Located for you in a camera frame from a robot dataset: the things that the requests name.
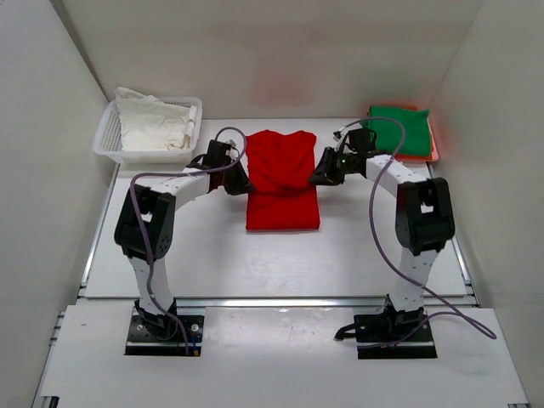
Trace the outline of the red t-shirt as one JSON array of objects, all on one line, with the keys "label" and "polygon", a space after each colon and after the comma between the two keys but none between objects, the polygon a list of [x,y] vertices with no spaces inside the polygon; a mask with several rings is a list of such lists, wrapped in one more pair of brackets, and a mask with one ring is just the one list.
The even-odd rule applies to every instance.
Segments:
[{"label": "red t-shirt", "polygon": [[247,138],[247,168],[255,190],[248,195],[249,232],[308,231],[320,227],[313,133],[263,130]]}]

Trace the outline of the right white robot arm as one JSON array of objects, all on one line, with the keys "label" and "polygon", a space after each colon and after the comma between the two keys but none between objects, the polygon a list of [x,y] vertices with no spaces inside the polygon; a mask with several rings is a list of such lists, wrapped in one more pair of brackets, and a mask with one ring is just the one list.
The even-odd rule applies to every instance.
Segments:
[{"label": "right white robot arm", "polygon": [[394,266],[399,279],[381,313],[361,321],[363,328],[392,342],[423,323],[423,297],[431,268],[455,233],[449,186],[443,178],[411,171],[376,147],[369,128],[334,133],[337,146],[325,148],[309,178],[313,185],[336,186],[359,174],[395,199],[394,230],[402,248]]}]

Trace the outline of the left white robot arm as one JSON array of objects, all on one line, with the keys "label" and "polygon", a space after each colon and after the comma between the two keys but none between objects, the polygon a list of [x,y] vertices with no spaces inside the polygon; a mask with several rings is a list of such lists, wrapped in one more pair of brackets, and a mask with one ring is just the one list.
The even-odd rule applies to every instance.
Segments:
[{"label": "left white robot arm", "polygon": [[176,212],[218,188],[230,196],[254,186],[241,164],[247,145],[214,139],[207,151],[177,173],[139,173],[131,179],[114,231],[114,241],[133,268],[139,299],[136,311],[144,327],[161,342],[189,344],[188,329],[169,287],[165,257],[173,244]]}]

